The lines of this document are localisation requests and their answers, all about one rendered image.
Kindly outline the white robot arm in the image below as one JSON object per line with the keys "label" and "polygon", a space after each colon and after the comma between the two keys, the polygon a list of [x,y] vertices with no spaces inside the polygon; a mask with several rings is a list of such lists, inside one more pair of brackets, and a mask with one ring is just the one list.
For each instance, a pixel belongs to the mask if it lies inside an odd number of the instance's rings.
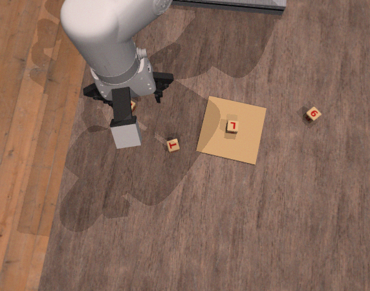
{"label": "white robot arm", "polygon": [[[172,0],[65,0],[60,11],[64,32],[95,75],[110,84],[130,80],[146,48],[132,37],[162,15]],[[114,63],[114,64],[112,64]],[[108,64],[108,66],[105,66]],[[112,89],[110,128],[116,148],[141,146],[136,116],[132,116],[130,88]]]}

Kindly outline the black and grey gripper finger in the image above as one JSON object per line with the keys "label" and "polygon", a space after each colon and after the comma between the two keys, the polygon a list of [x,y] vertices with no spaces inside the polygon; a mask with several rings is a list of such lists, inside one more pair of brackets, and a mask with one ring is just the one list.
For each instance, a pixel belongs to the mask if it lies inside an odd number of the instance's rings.
{"label": "black and grey gripper finger", "polygon": [[169,84],[173,82],[173,74],[172,73],[164,73],[164,72],[153,72],[153,79],[156,85],[156,91],[153,93],[155,94],[155,99],[157,103],[160,103],[160,98],[163,97],[162,91],[169,87]]}
{"label": "black and grey gripper finger", "polygon": [[107,103],[113,108],[113,101],[106,100],[98,91],[95,83],[83,88],[83,95],[88,97],[93,97],[94,100],[101,100],[103,103]]}

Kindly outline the beige block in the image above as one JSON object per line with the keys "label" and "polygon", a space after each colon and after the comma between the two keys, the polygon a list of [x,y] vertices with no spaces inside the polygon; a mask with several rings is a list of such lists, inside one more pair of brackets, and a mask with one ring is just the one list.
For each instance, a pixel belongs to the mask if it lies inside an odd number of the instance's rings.
{"label": "beige block", "polygon": [[134,113],[135,109],[137,108],[137,105],[135,102],[131,101],[131,109],[132,109],[132,114]]}
{"label": "beige block", "polygon": [[166,142],[168,145],[169,153],[175,153],[180,151],[179,143],[177,139],[169,140]]}
{"label": "beige block", "polygon": [[312,123],[317,119],[321,113],[317,110],[317,108],[312,107],[309,111],[307,111],[303,117],[308,121],[308,123]]}
{"label": "beige block", "polygon": [[237,134],[239,121],[228,120],[226,124],[226,133]]}

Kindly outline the tan flat mat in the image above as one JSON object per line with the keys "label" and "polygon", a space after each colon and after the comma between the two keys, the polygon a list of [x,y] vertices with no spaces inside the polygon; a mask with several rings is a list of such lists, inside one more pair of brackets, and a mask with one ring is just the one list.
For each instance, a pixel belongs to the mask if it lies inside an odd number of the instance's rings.
{"label": "tan flat mat", "polygon": [[[209,96],[196,151],[255,165],[266,109]],[[228,120],[239,121],[237,134],[226,133]]]}

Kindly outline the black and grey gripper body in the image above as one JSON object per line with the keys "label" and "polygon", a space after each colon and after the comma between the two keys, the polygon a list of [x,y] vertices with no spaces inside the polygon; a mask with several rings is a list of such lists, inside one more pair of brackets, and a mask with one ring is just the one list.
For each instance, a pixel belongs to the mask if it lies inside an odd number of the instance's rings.
{"label": "black and grey gripper body", "polygon": [[138,67],[137,72],[130,80],[120,84],[110,84],[99,79],[91,69],[92,78],[98,91],[106,100],[109,101],[113,100],[112,89],[119,89],[123,87],[130,88],[131,98],[153,94],[156,91],[153,72],[152,65],[148,58],[143,58],[140,60],[140,66]]}

